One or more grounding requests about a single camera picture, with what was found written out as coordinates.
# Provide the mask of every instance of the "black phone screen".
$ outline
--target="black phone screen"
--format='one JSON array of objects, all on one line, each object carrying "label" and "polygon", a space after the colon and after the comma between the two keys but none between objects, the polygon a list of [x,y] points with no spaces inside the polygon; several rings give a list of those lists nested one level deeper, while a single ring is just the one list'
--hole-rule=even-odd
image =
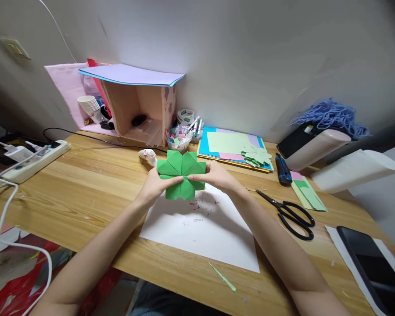
[{"label": "black phone screen", "polygon": [[343,226],[338,226],[337,231],[377,306],[394,316],[395,271],[373,238]]}]

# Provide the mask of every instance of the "hand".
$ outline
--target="hand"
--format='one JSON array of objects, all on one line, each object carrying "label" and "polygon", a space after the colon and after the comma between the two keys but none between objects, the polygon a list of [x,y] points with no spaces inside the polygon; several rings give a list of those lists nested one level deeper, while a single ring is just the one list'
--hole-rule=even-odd
[{"label": "hand", "polygon": [[244,189],[241,183],[216,161],[206,163],[205,174],[190,175],[187,178],[193,181],[209,183],[226,194]]},{"label": "hand", "polygon": [[173,186],[174,184],[181,181],[183,181],[182,176],[178,176],[168,180],[160,179],[157,169],[153,168],[149,171],[144,186],[140,190],[136,199],[144,202],[151,207],[166,188]]}]

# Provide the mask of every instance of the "green paper flower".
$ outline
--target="green paper flower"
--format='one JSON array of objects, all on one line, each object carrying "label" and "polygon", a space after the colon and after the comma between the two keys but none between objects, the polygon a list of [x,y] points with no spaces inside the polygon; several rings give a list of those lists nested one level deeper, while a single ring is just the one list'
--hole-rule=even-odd
[{"label": "green paper flower", "polygon": [[196,190],[204,190],[205,182],[190,181],[187,176],[203,174],[206,171],[206,162],[198,162],[197,152],[187,152],[183,156],[178,151],[167,151],[167,160],[158,160],[157,171],[161,179],[171,179],[183,176],[182,182],[174,184],[165,190],[167,200],[177,200],[180,196],[184,200],[194,200]]},{"label": "green paper flower", "polygon": [[244,160],[253,167],[271,164],[272,155],[268,154],[265,148],[258,148],[255,145],[245,146],[241,150],[241,154],[244,156]]}]

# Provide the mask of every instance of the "desk surface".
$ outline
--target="desk surface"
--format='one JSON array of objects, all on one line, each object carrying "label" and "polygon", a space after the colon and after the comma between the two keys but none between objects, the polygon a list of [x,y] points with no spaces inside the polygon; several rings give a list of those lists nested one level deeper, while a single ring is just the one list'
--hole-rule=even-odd
[{"label": "desk surface", "polygon": [[[118,140],[122,144],[136,144]],[[136,197],[149,165],[140,163],[137,148],[114,147],[77,135],[67,141],[72,144],[69,152],[19,187],[6,219],[21,229],[79,251]],[[275,145],[265,144],[268,152],[275,155]],[[164,153],[156,153],[164,159]],[[224,166],[246,188],[267,188],[267,194],[276,200],[299,203],[291,188],[278,183],[276,173]],[[343,225],[382,239],[394,256],[395,246],[356,202],[321,192],[310,182],[329,212],[310,212],[316,221],[313,241],[293,238],[310,255],[352,314],[374,315],[325,225]],[[0,214],[11,190],[3,191],[0,190]],[[253,194],[271,216],[277,215],[274,207]],[[139,238],[143,221],[144,218],[117,255],[116,268],[231,315],[266,315],[267,311],[273,315],[297,314],[284,285],[257,244],[260,274],[221,262],[214,264],[237,288],[234,293],[210,267],[207,258]]]}]

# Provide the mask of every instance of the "stack of paper cups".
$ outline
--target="stack of paper cups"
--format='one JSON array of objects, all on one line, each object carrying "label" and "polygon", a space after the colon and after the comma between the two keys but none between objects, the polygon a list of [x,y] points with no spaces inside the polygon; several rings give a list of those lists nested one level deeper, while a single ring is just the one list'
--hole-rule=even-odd
[{"label": "stack of paper cups", "polygon": [[181,109],[177,112],[177,125],[189,126],[194,121],[194,111],[190,109]]},{"label": "stack of paper cups", "polygon": [[395,161],[377,151],[358,150],[312,174],[325,192],[337,193],[395,173]]},{"label": "stack of paper cups", "polygon": [[105,121],[104,116],[101,114],[100,105],[94,96],[83,96],[78,98],[78,104],[89,115],[94,123],[101,123]]}]

